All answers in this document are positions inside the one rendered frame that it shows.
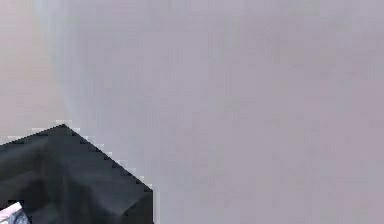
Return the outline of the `grey open laptop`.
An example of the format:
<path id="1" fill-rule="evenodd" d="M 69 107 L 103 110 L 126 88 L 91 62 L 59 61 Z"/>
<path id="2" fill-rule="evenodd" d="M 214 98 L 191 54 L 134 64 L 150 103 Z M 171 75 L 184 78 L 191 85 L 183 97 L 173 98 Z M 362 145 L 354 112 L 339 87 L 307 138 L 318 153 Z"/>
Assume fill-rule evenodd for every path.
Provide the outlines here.
<path id="1" fill-rule="evenodd" d="M 0 224 L 32 224 L 19 202 L 0 210 Z"/>

